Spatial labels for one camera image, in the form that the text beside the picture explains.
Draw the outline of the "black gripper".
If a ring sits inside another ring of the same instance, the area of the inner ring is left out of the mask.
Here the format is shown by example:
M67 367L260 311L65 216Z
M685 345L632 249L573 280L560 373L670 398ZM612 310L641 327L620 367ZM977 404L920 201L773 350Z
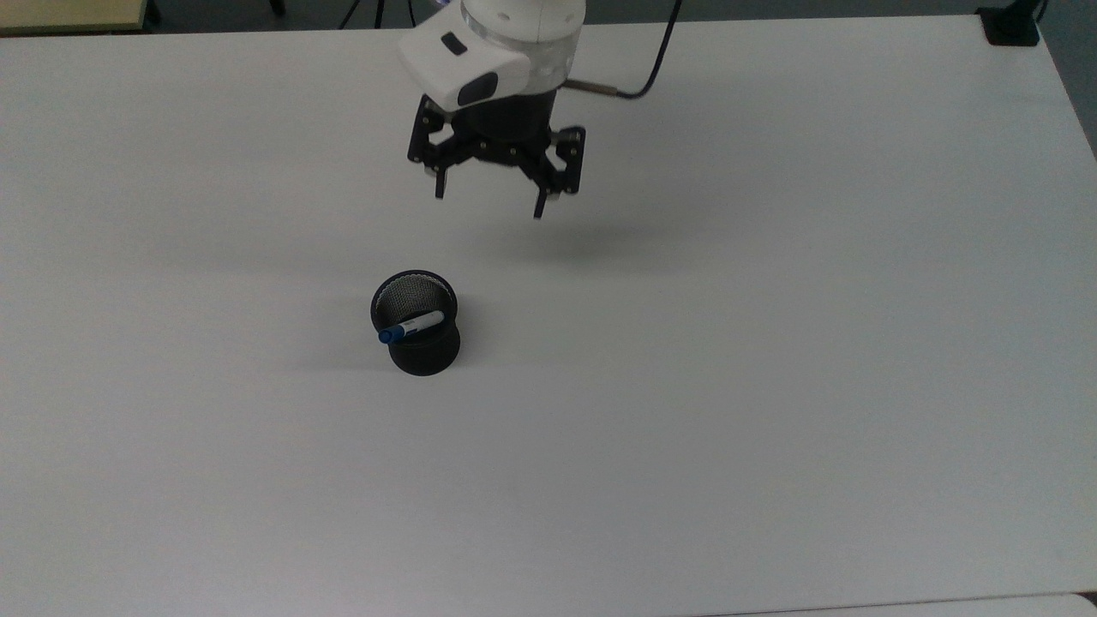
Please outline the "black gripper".
M533 218L543 218L548 200L579 192L587 130L551 130L557 91L509 96L444 111L428 96L417 108L407 158L434 176L436 199L446 193L451 167L471 158L517 165L538 186Z

